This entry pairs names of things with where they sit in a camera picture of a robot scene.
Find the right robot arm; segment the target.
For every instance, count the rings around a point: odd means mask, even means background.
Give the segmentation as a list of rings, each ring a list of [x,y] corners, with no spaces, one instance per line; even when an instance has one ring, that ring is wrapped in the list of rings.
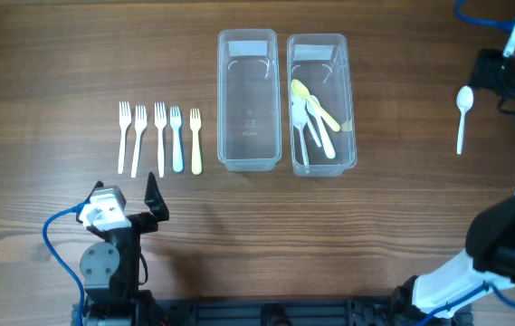
[[[466,113],[473,105],[476,89],[494,91],[503,101],[515,100],[515,20],[472,18],[462,13],[462,5],[454,5],[454,14],[461,21],[500,28],[510,37],[501,51],[480,51],[468,84],[459,91],[457,106]],[[453,259],[396,287],[374,312],[388,325],[461,325],[466,321],[459,314],[489,293],[515,308],[515,301],[503,293],[514,287],[515,194],[474,218],[464,249]]]

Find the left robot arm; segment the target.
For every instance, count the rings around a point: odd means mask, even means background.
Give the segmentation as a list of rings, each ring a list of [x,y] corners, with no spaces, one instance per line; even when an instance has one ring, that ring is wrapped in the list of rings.
[[[168,325],[167,314],[150,290],[141,290],[139,272],[148,269],[140,237],[169,219],[155,175],[148,174],[147,212],[125,214],[119,187],[98,182],[76,214],[76,220],[101,239],[83,253],[82,297],[72,306],[72,325]]]

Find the yellow plastic spoon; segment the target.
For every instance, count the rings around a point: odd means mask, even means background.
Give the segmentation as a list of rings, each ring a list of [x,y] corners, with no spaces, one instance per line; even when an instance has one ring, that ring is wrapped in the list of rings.
[[[333,131],[340,131],[341,127],[338,122],[312,98],[309,89],[301,81],[297,79],[291,80],[291,92],[297,97],[300,97],[303,100],[309,102]]]

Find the translucent white plastic spoon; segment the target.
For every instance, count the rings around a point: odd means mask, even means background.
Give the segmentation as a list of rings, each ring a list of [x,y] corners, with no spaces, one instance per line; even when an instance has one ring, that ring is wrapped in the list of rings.
[[[466,113],[473,105],[473,91],[470,86],[465,85],[459,90],[456,97],[456,105],[461,114],[456,141],[456,153],[461,155],[463,152]]]

